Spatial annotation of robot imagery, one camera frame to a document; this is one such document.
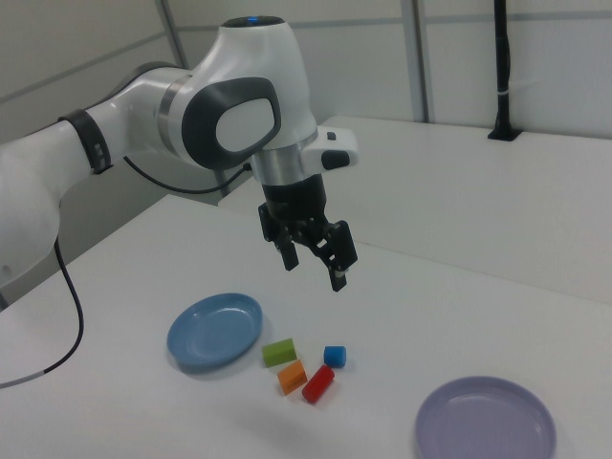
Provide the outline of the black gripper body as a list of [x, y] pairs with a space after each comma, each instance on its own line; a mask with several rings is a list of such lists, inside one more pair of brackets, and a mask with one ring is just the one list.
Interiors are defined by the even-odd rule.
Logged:
[[258, 208], [264, 239], [275, 241], [286, 229], [292, 236], [302, 233], [311, 243], [323, 239], [328, 220], [327, 202], [320, 174], [284, 186], [262, 186], [266, 202]]

